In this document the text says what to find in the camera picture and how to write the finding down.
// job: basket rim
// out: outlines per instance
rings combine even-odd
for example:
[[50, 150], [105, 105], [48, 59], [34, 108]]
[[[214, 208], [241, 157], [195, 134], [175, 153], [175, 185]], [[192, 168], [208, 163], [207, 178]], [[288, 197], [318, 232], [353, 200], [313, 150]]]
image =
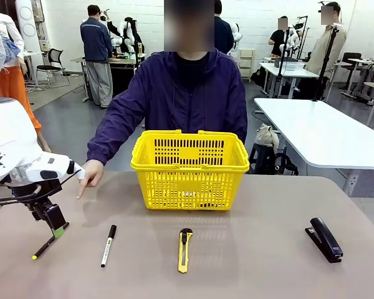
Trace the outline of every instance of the basket rim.
[[[200, 167], [184, 167], [180, 164], [139, 164], [136, 162], [140, 154], [140, 143], [147, 135], [183, 135], [183, 136], [197, 136], [197, 135], [216, 135], [216, 136], [232, 136], [239, 150], [240, 155], [245, 160], [245, 165], [240, 166], [223, 166], [223, 165], [208, 165], [203, 164]], [[248, 153], [242, 141], [234, 133], [228, 132], [212, 132], [199, 130], [198, 133], [182, 133], [181, 130], [149, 130], [144, 131], [137, 139], [134, 149], [132, 151], [132, 160], [130, 166], [136, 171], [169, 171], [169, 172], [214, 172], [214, 173], [245, 173], [249, 170]]]

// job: drawer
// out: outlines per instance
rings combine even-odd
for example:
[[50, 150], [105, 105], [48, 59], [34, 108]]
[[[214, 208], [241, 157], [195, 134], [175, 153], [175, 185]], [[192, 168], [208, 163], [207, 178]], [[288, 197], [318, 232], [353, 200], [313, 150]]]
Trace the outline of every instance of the drawer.
[[253, 50], [240, 50], [240, 54], [239, 54], [241, 58], [252, 58], [253, 55], [254, 55]]
[[251, 76], [251, 69], [239, 69], [242, 77], [250, 77]]
[[251, 68], [252, 61], [250, 59], [241, 59], [239, 61], [239, 67], [249, 67]]

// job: hand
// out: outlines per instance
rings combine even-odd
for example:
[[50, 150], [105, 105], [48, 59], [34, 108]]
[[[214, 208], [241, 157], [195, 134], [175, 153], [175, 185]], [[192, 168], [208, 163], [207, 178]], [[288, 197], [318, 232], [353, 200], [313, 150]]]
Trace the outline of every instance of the hand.
[[77, 199], [80, 199], [85, 191], [85, 188], [96, 187], [100, 182], [104, 174], [104, 165], [97, 160], [87, 161], [83, 165], [85, 169], [85, 178], [80, 181], [79, 192], [77, 194]]
[[17, 57], [18, 66], [21, 68], [22, 73], [27, 73], [27, 67], [23, 58]]

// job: gray pants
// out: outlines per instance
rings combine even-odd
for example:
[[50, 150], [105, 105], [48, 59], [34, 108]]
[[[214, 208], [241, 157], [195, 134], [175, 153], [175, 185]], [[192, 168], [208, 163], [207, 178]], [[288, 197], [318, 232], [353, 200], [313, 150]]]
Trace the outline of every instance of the gray pants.
[[94, 103], [101, 107], [108, 107], [113, 92], [110, 65], [86, 62], [86, 67]]

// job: orange pants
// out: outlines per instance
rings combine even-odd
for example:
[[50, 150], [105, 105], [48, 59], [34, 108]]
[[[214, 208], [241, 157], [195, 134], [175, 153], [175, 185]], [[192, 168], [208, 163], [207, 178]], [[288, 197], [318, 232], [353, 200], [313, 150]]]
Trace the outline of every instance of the orange pants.
[[1, 70], [0, 96], [5, 98], [13, 98], [21, 103], [29, 115], [36, 133], [40, 132], [42, 125], [38, 120], [36, 120], [31, 108], [31, 104], [27, 99], [24, 76], [19, 67], [7, 67]]

